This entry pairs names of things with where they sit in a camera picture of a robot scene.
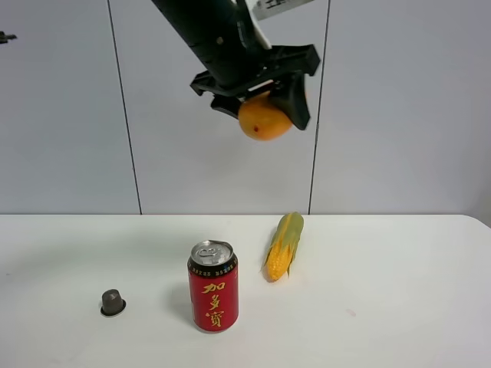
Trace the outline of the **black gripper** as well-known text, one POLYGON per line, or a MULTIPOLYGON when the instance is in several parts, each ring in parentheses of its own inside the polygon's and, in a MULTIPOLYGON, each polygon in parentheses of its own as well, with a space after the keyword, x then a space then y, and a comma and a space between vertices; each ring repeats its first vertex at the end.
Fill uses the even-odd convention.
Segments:
POLYGON ((217 94, 210 107, 238 120, 244 96, 258 85, 274 81, 269 101, 298 130, 304 131, 311 118, 305 95, 305 74, 314 75, 319 64, 320 57, 313 44, 274 45, 258 57, 227 51, 206 62, 206 70, 197 74, 190 86, 200 96, 205 92, 217 94))

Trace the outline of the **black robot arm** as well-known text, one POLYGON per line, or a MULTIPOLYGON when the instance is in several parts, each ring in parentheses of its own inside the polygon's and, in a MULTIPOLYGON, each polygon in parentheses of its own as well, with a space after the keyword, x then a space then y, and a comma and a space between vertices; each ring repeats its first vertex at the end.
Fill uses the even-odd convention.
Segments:
POLYGON ((259 95, 305 130, 310 120, 305 76, 320 57, 313 44, 270 45, 245 1, 155 1, 154 5, 196 55, 205 71, 191 83, 213 94, 211 108, 233 118, 259 95))

